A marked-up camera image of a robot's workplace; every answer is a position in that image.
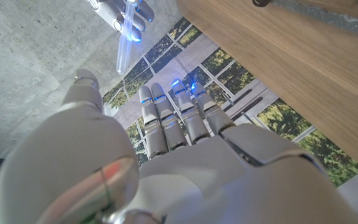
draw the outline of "ceiling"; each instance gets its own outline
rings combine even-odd
[[[181,18],[176,0],[149,0],[153,23],[132,47],[130,67]],[[0,158],[57,110],[79,68],[105,94],[116,72],[119,33],[85,0],[0,0]]]

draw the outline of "blue led light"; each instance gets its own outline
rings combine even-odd
[[[178,84],[179,80],[176,80],[174,83],[172,83],[172,87],[176,84]]]
[[[196,96],[200,96],[201,94],[205,93],[205,90],[202,91],[201,93],[198,93]]]
[[[148,98],[148,99],[142,101],[142,103],[145,103],[145,102],[148,101],[148,100],[151,100],[151,98]]]
[[[138,39],[131,34],[131,38],[134,42],[140,42],[142,39]]]

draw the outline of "wooden shelf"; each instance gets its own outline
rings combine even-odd
[[[178,7],[358,162],[358,35],[251,0],[178,0]]]

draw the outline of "tree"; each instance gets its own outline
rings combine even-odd
[[[124,90],[121,89],[120,92],[112,99],[110,102],[110,108],[120,108],[122,105],[124,105],[128,101],[127,96],[124,93]]]
[[[190,22],[182,17],[168,33],[172,36],[172,38],[176,39],[188,26],[190,26]]]
[[[292,140],[311,126],[283,100],[278,99],[260,112],[257,117],[266,126],[288,140]]]
[[[145,163],[146,161],[148,161],[149,159],[147,158],[147,154],[146,154],[146,149],[143,145],[143,143],[139,143],[139,145],[137,145],[135,148],[135,153],[137,156],[137,162],[139,164],[139,167]]]
[[[127,135],[129,140],[131,140],[132,145],[135,145],[137,142],[141,140],[139,131],[137,130],[136,121],[133,122],[127,129]]]
[[[318,158],[336,187],[358,174],[358,163],[320,131],[313,131],[298,144]]]
[[[218,80],[234,95],[254,79],[255,77],[237,62],[218,76]]]
[[[147,52],[145,55],[146,59],[149,61],[149,63],[154,63],[154,61],[156,61],[156,59],[161,56],[162,53],[166,51],[172,44],[173,41],[171,38],[169,38],[168,35],[165,35],[149,50],[149,52]]]
[[[110,91],[108,91],[103,96],[103,103],[109,103],[111,98],[122,88],[122,81],[119,82],[116,86],[114,86]]]
[[[128,97],[132,98],[135,93],[139,91],[142,85],[145,85],[151,78],[153,78],[152,71],[148,68],[129,83],[125,84],[125,89],[128,93]]]
[[[198,30],[195,26],[192,26],[187,30],[186,34],[180,38],[179,43],[186,48],[201,34],[200,30]]]
[[[212,82],[210,85],[208,85],[205,90],[217,105],[222,106],[224,102],[226,102],[226,98],[223,96],[223,93],[226,92],[215,82]]]
[[[224,50],[218,48],[215,50],[207,59],[201,64],[204,66],[212,75],[216,76],[221,70],[223,70],[233,58]]]

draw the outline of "white robotic arm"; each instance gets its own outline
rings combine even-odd
[[[103,115],[86,70],[61,110],[7,157],[0,223],[358,223],[319,162],[252,124],[235,126],[199,83],[173,92],[180,130],[159,84],[139,90],[149,161],[138,169],[121,125]]]

